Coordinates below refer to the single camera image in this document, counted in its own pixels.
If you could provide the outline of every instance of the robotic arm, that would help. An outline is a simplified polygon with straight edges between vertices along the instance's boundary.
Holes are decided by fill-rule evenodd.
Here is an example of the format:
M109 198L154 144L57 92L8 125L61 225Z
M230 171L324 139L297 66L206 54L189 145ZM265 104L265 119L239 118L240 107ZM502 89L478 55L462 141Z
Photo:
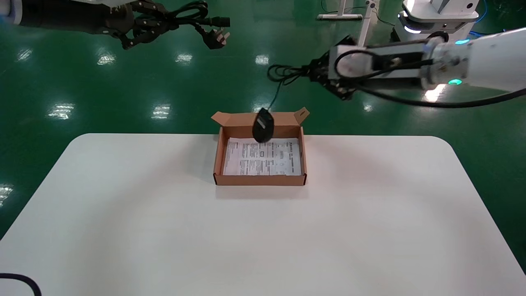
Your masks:
M229 33L223 35L222 29L207 32L202 25L229 27L230 18L210 18L207 14L205 1L169 12L152 0L0 0L0 17L15 25L109 35L119 39L125 50L186 24L195 28L210 49L222 48ZM130 31L133 38L127 36Z
M516 91L526 86L526 68L520 66L526 63L524 40L526 28L456 43L437 36L382 46L341 44L330 51L328 79L361 80L361 86L376 89L432 90L438 84L466 83Z

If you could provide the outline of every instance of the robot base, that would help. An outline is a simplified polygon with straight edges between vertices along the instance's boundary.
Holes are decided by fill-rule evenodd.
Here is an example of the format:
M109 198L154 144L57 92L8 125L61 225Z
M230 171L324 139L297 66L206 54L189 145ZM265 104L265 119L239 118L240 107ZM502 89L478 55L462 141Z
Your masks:
M456 42L458 40L464 40L469 38L469 31L471 31L471 28L473 28L474 23L467 23L462 28L458 29L455 33L449 34L449 42ZM396 22L396 25L393 28L393 33L391 34L391 38L393 41L414 41L414 40L421 40L426 39L434 32L428 32L428 33L419 33L419 31L413 31L410 32L405 29L405 27L402 25L400 21Z
M342 14L342 15L338 15L338 14L318 14L318 17L317 19L332 19L332 20L337 20L337 19L362 19L362 15L361 14Z

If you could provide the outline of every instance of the metal stand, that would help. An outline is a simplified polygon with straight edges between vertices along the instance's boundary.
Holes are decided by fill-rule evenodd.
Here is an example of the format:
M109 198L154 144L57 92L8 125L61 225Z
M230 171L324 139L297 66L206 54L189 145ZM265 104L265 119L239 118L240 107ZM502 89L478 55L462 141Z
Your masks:
M340 8L338 14L318 14L317 19L362 19L361 14L344 14L346 0L340 0Z
M358 38L358 43L356 44L356 46L360 47L364 47L365 42L367 40L367 32L369 30L369 25L371 24L372 9L378 9L376 7L376 3L373 0L367 0L365 4L367 5L367 8L365 10L365 16L363 17L362 28L360 30L360 37Z

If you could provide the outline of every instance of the white table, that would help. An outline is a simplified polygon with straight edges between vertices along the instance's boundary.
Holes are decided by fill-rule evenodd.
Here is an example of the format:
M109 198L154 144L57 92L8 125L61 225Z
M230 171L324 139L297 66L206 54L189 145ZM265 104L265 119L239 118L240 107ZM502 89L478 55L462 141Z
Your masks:
M525 295L446 142L306 136L306 186L232 188L214 185L215 139L75 139L0 242L0 272L44 296ZM0 295L31 292L0 280Z

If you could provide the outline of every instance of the teal indicator light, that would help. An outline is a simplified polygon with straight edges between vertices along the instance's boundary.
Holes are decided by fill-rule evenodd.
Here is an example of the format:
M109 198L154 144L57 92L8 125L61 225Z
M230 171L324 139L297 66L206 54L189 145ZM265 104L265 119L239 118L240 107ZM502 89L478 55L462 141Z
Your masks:
M458 45L460 45L460 44L464 44L464 43L469 42L470 40L471 40L471 39L469 39L469 38L468 38L468 39L464 39L464 40L457 40L457 41L455 41L455 44L458 44Z
M460 80L460 79L453 79L453 80L450 80L448 83L452 84L452 85L459 85L459 84L462 83L462 80Z

